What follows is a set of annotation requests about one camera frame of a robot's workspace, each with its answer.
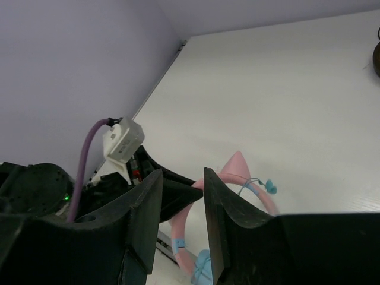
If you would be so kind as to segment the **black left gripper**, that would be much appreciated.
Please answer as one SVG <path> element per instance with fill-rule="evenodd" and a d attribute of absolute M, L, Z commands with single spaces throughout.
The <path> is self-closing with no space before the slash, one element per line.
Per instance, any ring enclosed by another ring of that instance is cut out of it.
<path fill-rule="evenodd" d="M 148 155 L 143 146 L 126 163 L 127 175 L 115 170 L 96 173 L 86 186 L 80 201 L 80 216 L 88 214 L 108 204 L 122 194 L 131 191 L 151 172 L 158 169 L 157 163 Z M 160 222 L 166 222 L 188 205 L 200 200 L 203 191 L 192 187 L 194 180 L 181 176 L 168 169 L 163 172 L 163 193 L 161 201 Z"/>

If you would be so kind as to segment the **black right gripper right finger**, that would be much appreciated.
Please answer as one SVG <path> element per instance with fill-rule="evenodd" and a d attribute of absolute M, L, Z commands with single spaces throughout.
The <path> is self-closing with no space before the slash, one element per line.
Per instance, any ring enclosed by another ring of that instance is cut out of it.
<path fill-rule="evenodd" d="M 204 170 L 214 284 L 378 284 L 379 214 L 273 217 Z"/>

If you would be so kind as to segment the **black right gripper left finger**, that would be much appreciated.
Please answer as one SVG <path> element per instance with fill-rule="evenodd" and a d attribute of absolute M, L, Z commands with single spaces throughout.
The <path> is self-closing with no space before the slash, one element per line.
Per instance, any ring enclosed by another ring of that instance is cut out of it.
<path fill-rule="evenodd" d="M 2 284 L 145 284 L 152 273 L 163 174 L 73 223 L 1 215 Z"/>

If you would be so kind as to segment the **pink and blue cat headphones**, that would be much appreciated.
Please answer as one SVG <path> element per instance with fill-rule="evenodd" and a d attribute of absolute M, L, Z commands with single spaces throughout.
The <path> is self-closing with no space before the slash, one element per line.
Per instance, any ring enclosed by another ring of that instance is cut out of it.
<path fill-rule="evenodd" d="M 259 198 L 267 212 L 272 216 L 279 214 L 277 206 L 270 198 L 271 194 L 277 193 L 277 187 L 270 179 L 262 182 L 260 179 L 252 177 L 246 160 L 240 151 L 232 155 L 218 176 L 226 184 L 239 185 L 242 189 L 249 189 Z M 192 284 L 212 284 L 210 251 L 208 249 L 201 250 L 196 259 L 193 259 L 186 250 L 185 225 L 191 207 L 192 205 L 188 205 L 169 220 L 172 252 L 181 270 L 191 277 Z"/>

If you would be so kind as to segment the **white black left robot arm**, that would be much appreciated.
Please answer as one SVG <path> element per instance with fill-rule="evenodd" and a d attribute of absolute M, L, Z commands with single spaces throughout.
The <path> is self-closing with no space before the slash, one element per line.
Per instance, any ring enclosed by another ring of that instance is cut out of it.
<path fill-rule="evenodd" d="M 93 176 L 83 186 L 77 217 L 84 216 L 132 190 L 151 172 L 161 170 L 163 193 L 160 222 L 166 222 L 190 204 L 202 198 L 194 181 L 164 168 L 154 161 L 144 147 L 126 164 L 127 176 L 113 170 Z M 29 166 L 1 164 L 1 212 L 65 216 L 74 190 L 74 180 L 61 167 L 52 163 Z"/>

